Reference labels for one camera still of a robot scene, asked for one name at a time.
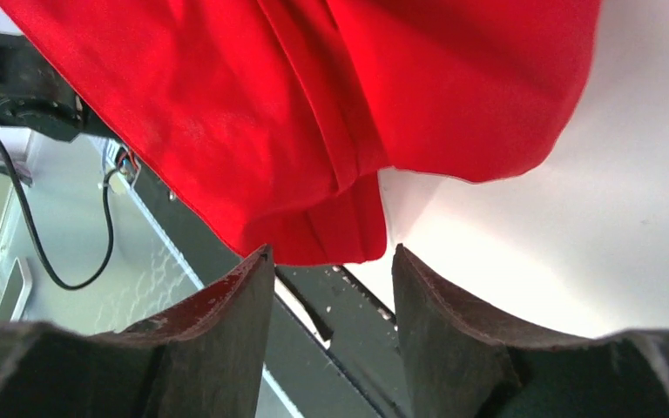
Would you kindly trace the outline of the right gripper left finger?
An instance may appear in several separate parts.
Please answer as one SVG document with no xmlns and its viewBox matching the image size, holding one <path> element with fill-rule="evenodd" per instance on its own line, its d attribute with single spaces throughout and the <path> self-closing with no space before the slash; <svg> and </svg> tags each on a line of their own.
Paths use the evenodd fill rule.
<svg viewBox="0 0 669 418">
<path fill-rule="evenodd" d="M 118 333 L 0 322 L 0 417 L 254 416 L 274 278 L 262 246 Z"/>
</svg>

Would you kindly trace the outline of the red jacket black lining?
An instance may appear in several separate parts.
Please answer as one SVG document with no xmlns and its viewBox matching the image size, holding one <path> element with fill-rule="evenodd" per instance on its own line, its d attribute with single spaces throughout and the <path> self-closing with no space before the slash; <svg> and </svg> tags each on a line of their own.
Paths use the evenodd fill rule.
<svg viewBox="0 0 669 418">
<path fill-rule="evenodd" d="M 2 1 L 228 247 L 383 256 L 377 173 L 540 165 L 590 74 L 598 1 Z"/>
</svg>

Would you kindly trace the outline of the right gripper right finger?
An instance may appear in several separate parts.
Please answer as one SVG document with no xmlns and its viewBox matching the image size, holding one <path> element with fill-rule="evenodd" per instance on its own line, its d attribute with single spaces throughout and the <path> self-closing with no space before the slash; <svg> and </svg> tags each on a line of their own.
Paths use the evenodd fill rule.
<svg viewBox="0 0 669 418">
<path fill-rule="evenodd" d="M 522 320 L 449 282 L 405 246 L 392 263 L 417 417 L 669 417 L 669 329 L 597 339 Z"/>
</svg>

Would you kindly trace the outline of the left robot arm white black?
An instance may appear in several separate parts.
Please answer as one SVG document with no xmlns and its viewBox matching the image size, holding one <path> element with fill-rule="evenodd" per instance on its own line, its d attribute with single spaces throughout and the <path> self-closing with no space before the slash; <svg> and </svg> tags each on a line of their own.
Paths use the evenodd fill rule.
<svg viewBox="0 0 669 418">
<path fill-rule="evenodd" d="M 66 143 L 80 134 L 119 139 L 27 37 L 1 32 L 0 126 Z"/>
</svg>

